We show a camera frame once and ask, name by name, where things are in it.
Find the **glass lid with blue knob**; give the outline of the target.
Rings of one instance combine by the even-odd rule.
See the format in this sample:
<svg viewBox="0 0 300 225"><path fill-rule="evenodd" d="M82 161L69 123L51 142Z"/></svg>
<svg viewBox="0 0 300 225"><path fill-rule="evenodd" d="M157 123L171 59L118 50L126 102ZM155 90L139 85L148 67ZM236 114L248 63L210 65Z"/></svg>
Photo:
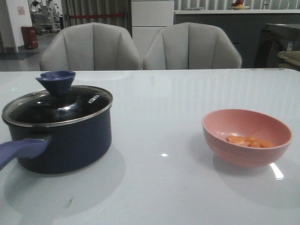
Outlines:
<svg viewBox="0 0 300 225"><path fill-rule="evenodd" d="M3 120L20 127L50 128L82 122L111 108L111 92L73 85L75 75L74 71L41 73L36 80L43 89L9 102L3 108Z"/></svg>

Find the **pink plastic bowl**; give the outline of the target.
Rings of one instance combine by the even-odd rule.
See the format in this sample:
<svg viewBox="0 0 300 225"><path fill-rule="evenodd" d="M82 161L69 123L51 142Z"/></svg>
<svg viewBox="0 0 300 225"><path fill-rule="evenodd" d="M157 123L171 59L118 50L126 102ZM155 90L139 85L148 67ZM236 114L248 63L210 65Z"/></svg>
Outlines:
<svg viewBox="0 0 300 225"><path fill-rule="evenodd" d="M292 141L291 129L269 115L245 109L221 109L202 119L203 135L210 149L223 160L241 167L256 168L280 159ZM268 148L234 144L229 135L254 136L272 142Z"/></svg>

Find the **right grey upholstered chair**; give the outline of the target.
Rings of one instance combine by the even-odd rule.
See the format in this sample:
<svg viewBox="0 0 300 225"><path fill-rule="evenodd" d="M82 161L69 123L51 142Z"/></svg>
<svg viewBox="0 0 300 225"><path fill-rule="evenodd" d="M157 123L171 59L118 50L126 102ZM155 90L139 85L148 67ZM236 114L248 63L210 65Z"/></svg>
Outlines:
<svg viewBox="0 0 300 225"><path fill-rule="evenodd" d="M184 22L160 29L143 57L144 70L241 68L242 57L219 27Z"/></svg>

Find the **grey upholstered chair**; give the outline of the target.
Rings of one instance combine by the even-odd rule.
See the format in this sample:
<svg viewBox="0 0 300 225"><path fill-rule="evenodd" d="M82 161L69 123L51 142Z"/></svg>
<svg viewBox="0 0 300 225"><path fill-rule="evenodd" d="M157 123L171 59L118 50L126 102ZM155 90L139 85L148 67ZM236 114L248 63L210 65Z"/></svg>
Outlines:
<svg viewBox="0 0 300 225"><path fill-rule="evenodd" d="M160 29L143 57L144 70L241 68L242 57L219 27L184 22Z"/></svg>
<svg viewBox="0 0 300 225"><path fill-rule="evenodd" d="M92 22L61 30L41 56L42 71L140 70L141 58L129 32Z"/></svg>

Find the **left grey upholstered chair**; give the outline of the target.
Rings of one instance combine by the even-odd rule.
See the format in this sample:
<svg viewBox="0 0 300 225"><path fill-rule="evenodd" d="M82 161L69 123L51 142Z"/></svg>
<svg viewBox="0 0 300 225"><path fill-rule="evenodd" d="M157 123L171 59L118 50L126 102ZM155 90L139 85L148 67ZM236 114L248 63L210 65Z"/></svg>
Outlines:
<svg viewBox="0 0 300 225"><path fill-rule="evenodd" d="M141 58L129 32L92 22L61 30L41 56L42 71L140 70Z"/></svg>

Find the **white cabinet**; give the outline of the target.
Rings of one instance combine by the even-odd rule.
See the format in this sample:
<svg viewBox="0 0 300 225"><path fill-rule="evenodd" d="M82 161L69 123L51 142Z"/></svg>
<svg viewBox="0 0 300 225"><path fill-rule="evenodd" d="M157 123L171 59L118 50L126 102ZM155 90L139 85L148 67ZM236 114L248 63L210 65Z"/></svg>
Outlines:
<svg viewBox="0 0 300 225"><path fill-rule="evenodd" d="M132 39L142 57L156 32L173 24L173 0L132 0Z"/></svg>

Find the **dark blue saucepan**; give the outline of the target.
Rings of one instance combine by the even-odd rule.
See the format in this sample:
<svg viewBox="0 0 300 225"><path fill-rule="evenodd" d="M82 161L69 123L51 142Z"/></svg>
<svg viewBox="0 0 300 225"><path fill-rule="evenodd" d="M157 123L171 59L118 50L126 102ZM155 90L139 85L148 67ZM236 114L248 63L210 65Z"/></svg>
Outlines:
<svg viewBox="0 0 300 225"><path fill-rule="evenodd" d="M12 140L0 146L1 167L17 159L35 173L68 173L100 159L112 142L110 109L91 119L58 127L5 123Z"/></svg>

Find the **grey counter with white top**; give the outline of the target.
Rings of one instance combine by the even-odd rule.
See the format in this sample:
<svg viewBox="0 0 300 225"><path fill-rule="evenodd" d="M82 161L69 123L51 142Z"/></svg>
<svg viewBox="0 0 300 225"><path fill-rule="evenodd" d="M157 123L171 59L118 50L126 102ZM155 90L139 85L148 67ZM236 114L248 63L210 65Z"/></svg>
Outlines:
<svg viewBox="0 0 300 225"><path fill-rule="evenodd" d="M243 68L254 68L260 35L266 24L300 24L299 10L176 10L174 23L217 26L231 39L243 60Z"/></svg>

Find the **fruit plate on counter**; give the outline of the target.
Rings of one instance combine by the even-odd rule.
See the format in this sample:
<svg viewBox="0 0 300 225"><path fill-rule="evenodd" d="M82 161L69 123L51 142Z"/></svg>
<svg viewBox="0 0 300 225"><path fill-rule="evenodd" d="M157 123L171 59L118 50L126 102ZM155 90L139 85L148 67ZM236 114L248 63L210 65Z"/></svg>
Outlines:
<svg viewBox="0 0 300 225"><path fill-rule="evenodd" d="M233 3L230 5L230 9L246 10L246 9L250 9L250 6L245 6L244 0L234 0Z"/></svg>

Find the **red bin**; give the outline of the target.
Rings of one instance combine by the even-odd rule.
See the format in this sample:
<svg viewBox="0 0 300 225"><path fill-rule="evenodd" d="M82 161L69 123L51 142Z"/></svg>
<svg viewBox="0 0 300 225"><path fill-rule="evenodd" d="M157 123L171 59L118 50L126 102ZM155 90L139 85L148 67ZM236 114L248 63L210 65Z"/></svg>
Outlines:
<svg viewBox="0 0 300 225"><path fill-rule="evenodd" d="M25 49L36 49L38 48L38 41L33 26L22 26L22 37Z"/></svg>

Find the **dark appliance at right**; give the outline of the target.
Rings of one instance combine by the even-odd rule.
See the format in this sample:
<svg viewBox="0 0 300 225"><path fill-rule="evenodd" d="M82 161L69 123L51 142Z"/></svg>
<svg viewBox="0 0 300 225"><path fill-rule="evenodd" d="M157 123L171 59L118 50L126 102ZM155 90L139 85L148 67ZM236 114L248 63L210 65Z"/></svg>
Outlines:
<svg viewBox="0 0 300 225"><path fill-rule="evenodd" d="M299 49L299 24L268 23L261 31L254 68L276 68L280 64L279 52Z"/></svg>

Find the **beige cushion at right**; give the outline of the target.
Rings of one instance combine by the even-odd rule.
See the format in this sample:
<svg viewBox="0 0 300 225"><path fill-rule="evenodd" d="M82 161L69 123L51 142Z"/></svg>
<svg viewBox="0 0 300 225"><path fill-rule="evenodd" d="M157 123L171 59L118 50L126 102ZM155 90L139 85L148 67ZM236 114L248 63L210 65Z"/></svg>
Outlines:
<svg viewBox="0 0 300 225"><path fill-rule="evenodd" d="M287 68L300 71L300 51L281 51L278 54L279 68Z"/></svg>

